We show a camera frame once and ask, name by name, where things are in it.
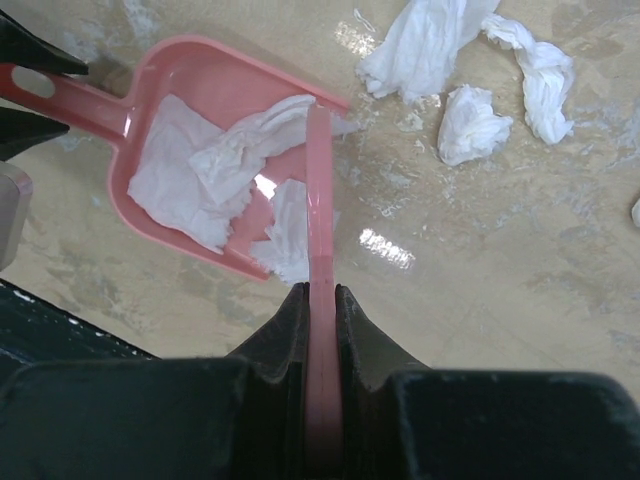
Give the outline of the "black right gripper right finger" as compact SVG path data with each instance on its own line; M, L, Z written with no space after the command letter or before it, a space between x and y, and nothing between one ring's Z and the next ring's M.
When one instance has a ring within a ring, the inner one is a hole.
M635 479L639 410L588 372L432 369L336 290L348 479Z

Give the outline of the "pink hand brush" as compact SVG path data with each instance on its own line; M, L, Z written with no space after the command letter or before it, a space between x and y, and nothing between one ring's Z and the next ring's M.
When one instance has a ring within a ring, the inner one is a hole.
M333 264L332 119L309 109L306 135L309 344L305 391L305 475L336 475L343 456L343 412Z

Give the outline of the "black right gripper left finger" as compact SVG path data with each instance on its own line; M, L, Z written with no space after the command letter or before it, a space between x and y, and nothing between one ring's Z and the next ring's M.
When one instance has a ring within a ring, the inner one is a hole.
M1 391L5 479L298 479L306 289L222 358L110 367L94 383L42 377Z

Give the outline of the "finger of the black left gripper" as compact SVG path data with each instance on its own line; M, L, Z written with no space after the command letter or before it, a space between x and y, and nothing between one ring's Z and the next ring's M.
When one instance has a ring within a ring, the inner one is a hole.
M12 108L0 108L0 160L67 134L70 127L56 120Z
M87 75L88 65L30 33L13 19L1 20L1 63L56 75Z

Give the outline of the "pink dustpan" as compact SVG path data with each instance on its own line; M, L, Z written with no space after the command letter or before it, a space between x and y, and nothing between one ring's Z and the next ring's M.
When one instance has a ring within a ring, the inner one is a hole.
M145 137L161 101L169 94L214 125L228 129L242 118L296 94L310 94L320 105L344 115L345 98L296 78L227 45L200 35L178 35L154 45L137 64L127 95L117 98L69 76L48 74L55 90L41 97L18 86L16 65L1 67L4 99L109 143L113 149L107 186L114 209L141 236L257 281L267 272L249 256L251 242L264 236L272 220L266 196L258 190L244 213L233 220L230 243L209 251L185 234L164 227L128 195Z

